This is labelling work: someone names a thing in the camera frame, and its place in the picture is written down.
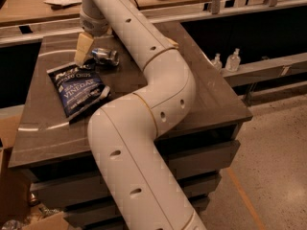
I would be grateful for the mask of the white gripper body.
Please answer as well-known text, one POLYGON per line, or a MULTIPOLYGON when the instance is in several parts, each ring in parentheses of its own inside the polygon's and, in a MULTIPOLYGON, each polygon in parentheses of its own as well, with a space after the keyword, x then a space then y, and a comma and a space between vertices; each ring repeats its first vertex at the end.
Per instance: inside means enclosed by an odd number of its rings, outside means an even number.
POLYGON ((90 17, 83 11, 80 13, 80 24, 85 32, 94 37, 100 37, 108 30, 108 23, 104 17, 90 17))

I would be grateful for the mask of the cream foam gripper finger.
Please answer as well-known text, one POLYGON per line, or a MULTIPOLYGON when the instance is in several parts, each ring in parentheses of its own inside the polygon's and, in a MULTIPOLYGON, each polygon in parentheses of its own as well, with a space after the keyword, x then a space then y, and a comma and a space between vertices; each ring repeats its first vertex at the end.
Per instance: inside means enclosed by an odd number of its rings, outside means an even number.
POLYGON ((74 56, 74 61, 77 65, 82 66, 86 61, 88 52, 91 50, 91 47, 94 43, 94 37, 87 33, 82 32, 78 36, 76 54, 74 56))

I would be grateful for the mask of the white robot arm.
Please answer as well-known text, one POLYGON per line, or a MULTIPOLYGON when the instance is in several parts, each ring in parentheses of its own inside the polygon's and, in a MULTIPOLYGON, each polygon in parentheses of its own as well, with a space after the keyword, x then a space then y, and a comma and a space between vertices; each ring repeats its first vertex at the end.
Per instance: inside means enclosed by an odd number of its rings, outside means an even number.
POLYGON ((81 21, 98 36, 111 28, 146 86, 91 116, 89 146, 129 230, 207 230, 154 141, 176 126, 196 97, 180 52, 129 0, 83 0, 81 21))

